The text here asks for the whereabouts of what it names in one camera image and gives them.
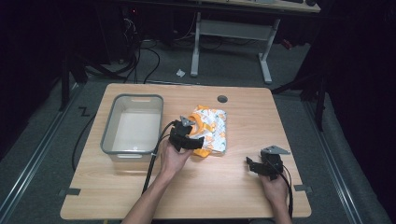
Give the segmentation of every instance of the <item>person's right hand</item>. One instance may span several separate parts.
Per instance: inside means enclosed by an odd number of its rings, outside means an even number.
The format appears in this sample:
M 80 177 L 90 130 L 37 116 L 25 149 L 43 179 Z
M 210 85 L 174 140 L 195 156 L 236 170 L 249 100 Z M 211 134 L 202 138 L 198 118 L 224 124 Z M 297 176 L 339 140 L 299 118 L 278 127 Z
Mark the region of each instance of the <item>person's right hand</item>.
M 259 175 L 264 186 L 265 197 L 270 202 L 276 224 L 290 224 L 291 217 L 288 212 L 287 198 L 288 185 L 279 175 L 277 179 L 271 180 L 270 176 Z
M 264 186 L 265 197 L 271 204 L 286 204 L 288 185 L 280 175 L 274 180 L 271 180 L 270 176 L 266 175 L 259 175 L 259 178 Z

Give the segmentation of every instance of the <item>gray carpet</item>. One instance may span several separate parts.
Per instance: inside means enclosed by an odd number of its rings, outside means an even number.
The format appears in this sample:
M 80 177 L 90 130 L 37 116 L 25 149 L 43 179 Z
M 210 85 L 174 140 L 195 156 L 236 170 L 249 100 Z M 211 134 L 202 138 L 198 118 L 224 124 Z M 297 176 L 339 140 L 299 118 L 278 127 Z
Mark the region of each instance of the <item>gray carpet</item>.
M 294 79 L 294 76 L 309 50 L 308 46 L 286 50 L 274 45 L 268 63 L 273 75 L 271 86 L 263 84 L 256 51 L 262 43 L 247 45 L 228 44 L 215 50 L 203 49 L 200 61 L 200 75 L 190 77 L 191 46 L 175 45 L 172 48 L 158 44 L 153 50 L 160 55 L 160 65 L 149 77 L 149 82 L 176 82 L 215 86 L 245 86 L 276 88 Z M 204 43 L 205 48 L 214 48 L 216 43 Z M 149 50 L 141 50 L 137 66 L 139 83 L 157 64 L 156 55 Z M 111 69 L 122 65 L 112 64 Z M 185 71 L 184 77 L 176 76 L 178 69 Z M 84 126 L 96 112 L 105 87 L 114 82 L 106 77 L 91 76 L 82 88 L 75 102 L 64 115 L 64 121 L 54 135 L 49 150 L 35 172 L 26 191 L 15 206 L 8 223 L 103 223 L 96 221 L 65 221 L 60 218 L 64 196 L 60 193 L 67 189 L 73 177 L 72 154 Z M 40 140 L 58 115 L 60 106 L 60 85 L 52 91 L 51 97 L 31 117 L 28 127 L 8 155 L 0 162 L 0 202 L 3 202 L 17 181 Z M 322 144 L 319 141 L 306 103 L 300 101 L 295 91 L 275 95 L 276 106 L 284 125 L 286 135 L 293 149 L 297 167 L 303 182 L 312 189 L 307 193 L 312 207 L 312 215 L 295 218 L 294 223 L 351 223 L 347 211 L 338 195 L 325 160 Z M 83 133 L 77 144 L 75 161 L 84 146 L 89 129 Z M 362 223 L 390 223 L 387 214 L 376 200 L 359 165 L 354 160 L 342 130 L 332 111 L 327 97 L 323 117 L 324 137 L 332 150 L 340 172 L 346 181 L 353 200 L 359 209 Z M 255 220 L 253 223 L 273 223 L 270 219 Z

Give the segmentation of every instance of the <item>white desk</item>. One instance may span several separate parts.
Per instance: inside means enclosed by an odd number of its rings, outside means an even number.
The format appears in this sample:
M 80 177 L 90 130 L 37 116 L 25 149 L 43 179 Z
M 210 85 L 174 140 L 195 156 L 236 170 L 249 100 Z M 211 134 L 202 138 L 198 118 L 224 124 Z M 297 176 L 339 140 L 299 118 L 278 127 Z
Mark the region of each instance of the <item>white desk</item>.
M 248 6 L 248 7 L 265 7 L 277 10 L 293 10 L 302 12 L 320 12 L 318 5 L 313 7 L 308 6 L 306 3 L 298 4 L 285 1 L 275 0 L 272 4 L 256 3 L 254 1 L 248 0 L 203 0 L 199 1 L 209 3 L 219 3 L 219 4 L 231 4 L 238 6 Z M 199 41 L 201 35 L 218 35 L 225 37 L 235 37 L 235 38 L 245 38 L 245 39 L 255 39 L 266 41 L 265 46 L 263 46 L 262 53 L 259 53 L 259 61 L 262 66 L 262 75 L 264 77 L 264 82 L 266 84 L 271 84 L 271 74 L 268 69 L 267 57 L 270 52 L 271 46 L 274 42 L 276 36 L 276 31 L 280 19 L 276 19 L 272 26 L 254 25 L 238 22 L 228 22 L 228 21 L 212 21 L 212 20 L 202 20 L 201 13 L 197 13 L 196 29 L 195 29 L 195 45 L 194 51 L 192 53 L 191 62 L 191 76 L 198 76 L 199 68 Z

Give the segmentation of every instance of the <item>small white paper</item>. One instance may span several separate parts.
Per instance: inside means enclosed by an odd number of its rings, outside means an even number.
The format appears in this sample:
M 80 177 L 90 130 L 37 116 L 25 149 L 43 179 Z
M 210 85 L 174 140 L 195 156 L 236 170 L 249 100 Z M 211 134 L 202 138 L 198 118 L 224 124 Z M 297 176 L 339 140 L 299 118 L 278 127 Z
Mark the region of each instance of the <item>small white paper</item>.
M 176 72 L 176 75 L 177 75 L 178 77 L 184 77 L 184 75 L 186 75 L 186 73 L 183 72 L 183 71 L 181 71 L 181 69 L 178 69 L 178 71 Z

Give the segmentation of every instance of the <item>floor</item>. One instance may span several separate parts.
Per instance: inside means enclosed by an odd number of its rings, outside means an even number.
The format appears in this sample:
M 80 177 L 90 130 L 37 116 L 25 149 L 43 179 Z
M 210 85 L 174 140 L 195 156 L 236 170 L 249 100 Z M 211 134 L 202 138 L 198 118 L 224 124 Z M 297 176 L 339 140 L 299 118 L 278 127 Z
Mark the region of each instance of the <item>floor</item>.
M 131 73 L 128 82 L 142 83 L 147 77 L 148 83 L 155 84 L 274 89 L 294 79 L 309 51 L 308 45 L 290 50 L 273 45 L 268 63 L 274 82 L 266 85 L 257 59 L 262 42 L 228 41 L 230 43 L 221 45 L 213 40 L 202 44 L 198 77 L 189 76 L 191 42 L 178 42 L 169 47 L 147 41 L 136 73 Z M 113 63 L 107 67 L 117 70 L 123 64 Z M 177 76 L 179 69 L 187 74 Z M 61 87 L 58 84 L 50 98 L 33 114 L 17 143 L 0 162 L 0 179 L 4 180 L 0 188 L 1 223 L 104 223 L 103 220 L 67 221 L 60 218 L 59 212 L 64 191 L 73 177 L 72 164 L 78 163 L 91 127 L 90 119 L 106 85 L 112 82 L 119 81 L 97 75 L 90 75 L 85 85 L 74 85 L 71 81 L 72 104 L 65 111 L 59 111 Z M 313 211 L 310 217 L 295 218 L 293 222 L 390 223 L 348 148 L 332 111 L 331 99 L 326 98 L 322 133 L 313 122 L 315 101 L 302 102 L 298 91 L 286 91 L 274 98 Z M 273 222 L 261 219 L 252 223 Z

